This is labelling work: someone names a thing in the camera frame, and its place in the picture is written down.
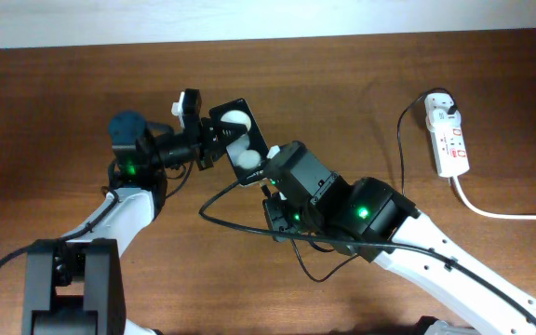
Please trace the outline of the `white power strip red switches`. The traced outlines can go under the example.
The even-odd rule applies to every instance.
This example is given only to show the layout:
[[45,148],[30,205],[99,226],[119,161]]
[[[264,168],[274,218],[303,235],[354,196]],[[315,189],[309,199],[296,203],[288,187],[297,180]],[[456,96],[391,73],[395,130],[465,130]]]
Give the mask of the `white power strip red switches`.
[[[456,106],[447,93],[431,93],[424,100],[425,111],[430,108]],[[442,178],[458,177],[469,169],[462,124],[459,127],[430,132],[437,174]]]

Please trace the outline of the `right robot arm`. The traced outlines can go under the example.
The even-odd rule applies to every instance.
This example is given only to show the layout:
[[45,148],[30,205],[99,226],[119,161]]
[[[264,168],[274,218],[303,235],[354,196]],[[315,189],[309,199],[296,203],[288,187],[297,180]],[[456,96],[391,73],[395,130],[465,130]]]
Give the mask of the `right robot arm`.
[[347,183],[294,141],[272,147],[264,176],[278,193],[266,218],[307,233],[423,289],[481,334],[536,334],[536,299],[455,244],[414,203],[374,178]]

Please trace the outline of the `black smartphone with lit screen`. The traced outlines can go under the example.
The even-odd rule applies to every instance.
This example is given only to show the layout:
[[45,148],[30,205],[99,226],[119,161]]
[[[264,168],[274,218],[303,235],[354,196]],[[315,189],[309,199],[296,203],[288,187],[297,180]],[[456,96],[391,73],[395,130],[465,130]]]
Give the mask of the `black smartphone with lit screen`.
[[240,182],[242,187],[259,182],[261,180],[259,173],[251,175],[250,172],[258,168],[266,158],[268,146],[246,100],[240,98],[213,107],[209,110],[209,116],[217,117],[222,122],[245,123],[248,126],[246,135],[238,139],[224,139],[226,153],[223,156],[228,158],[238,179],[247,176]]

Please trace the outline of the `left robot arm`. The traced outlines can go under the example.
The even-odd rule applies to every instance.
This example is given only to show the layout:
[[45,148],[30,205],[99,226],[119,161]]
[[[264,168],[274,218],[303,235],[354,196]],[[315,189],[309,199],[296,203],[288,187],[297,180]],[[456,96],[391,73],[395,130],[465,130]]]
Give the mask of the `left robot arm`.
[[24,334],[149,334],[127,318],[120,258],[165,205],[167,170],[211,168],[254,126],[233,101],[200,116],[201,94],[184,90],[171,112],[182,130],[126,110],[108,126],[114,161],[104,200],[80,225],[29,247],[21,331]]

